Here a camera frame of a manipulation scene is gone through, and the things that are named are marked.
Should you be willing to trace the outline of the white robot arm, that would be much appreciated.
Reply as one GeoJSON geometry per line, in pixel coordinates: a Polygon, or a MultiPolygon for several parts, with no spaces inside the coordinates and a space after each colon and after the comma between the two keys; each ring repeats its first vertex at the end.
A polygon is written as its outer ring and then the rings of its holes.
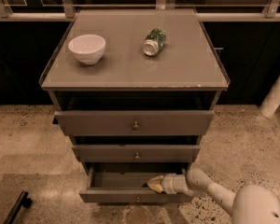
{"type": "Polygon", "coordinates": [[[149,179],[147,185],[157,193],[190,197],[207,194],[231,217],[231,224],[280,224],[280,202],[261,186],[247,185],[234,193],[199,168],[190,168],[184,175],[159,175],[149,179]]]}

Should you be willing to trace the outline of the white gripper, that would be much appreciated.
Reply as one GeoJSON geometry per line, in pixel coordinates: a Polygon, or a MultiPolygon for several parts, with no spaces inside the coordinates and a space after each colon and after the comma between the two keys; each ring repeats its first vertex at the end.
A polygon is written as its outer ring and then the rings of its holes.
{"type": "Polygon", "coordinates": [[[164,191],[166,194],[189,194],[188,182],[184,175],[159,175],[149,179],[147,186],[157,193],[162,193],[164,191]]]}

